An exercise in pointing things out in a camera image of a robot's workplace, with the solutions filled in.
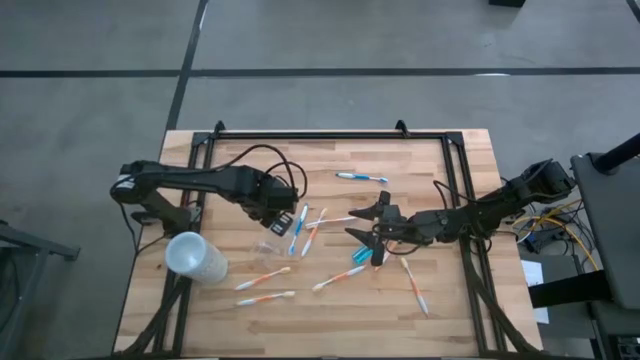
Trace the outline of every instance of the white plastic cup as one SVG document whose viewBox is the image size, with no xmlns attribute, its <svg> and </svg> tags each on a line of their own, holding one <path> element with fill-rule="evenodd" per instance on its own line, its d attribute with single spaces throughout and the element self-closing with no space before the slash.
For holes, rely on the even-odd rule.
<svg viewBox="0 0 640 360">
<path fill-rule="evenodd" d="M 220 250 L 198 233 L 176 235 L 167 246 L 164 259 L 169 269 L 193 280 L 215 284 L 227 275 L 229 261 Z"/>
</svg>

